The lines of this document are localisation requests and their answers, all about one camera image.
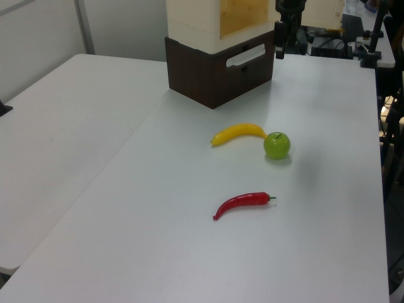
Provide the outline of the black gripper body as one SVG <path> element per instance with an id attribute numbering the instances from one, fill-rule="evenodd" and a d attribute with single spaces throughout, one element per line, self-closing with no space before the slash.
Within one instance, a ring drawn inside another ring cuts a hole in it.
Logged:
<path id="1" fill-rule="evenodd" d="M 280 13 L 281 18 L 291 18 L 300 15 L 306 6 L 306 0 L 276 0 L 275 10 Z"/>

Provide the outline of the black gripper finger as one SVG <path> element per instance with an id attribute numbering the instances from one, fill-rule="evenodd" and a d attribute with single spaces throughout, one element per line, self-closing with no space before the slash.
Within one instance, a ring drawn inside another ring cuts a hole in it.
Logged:
<path id="1" fill-rule="evenodd" d="M 286 24 L 287 37 L 285 43 L 285 52 L 296 53 L 297 34 L 299 31 L 299 15 L 291 15 Z"/>
<path id="2" fill-rule="evenodd" d="M 282 21 L 276 21 L 274 26 L 274 46 L 275 55 L 277 59 L 283 59 L 285 54 L 285 35 L 286 35 L 286 24 Z"/>

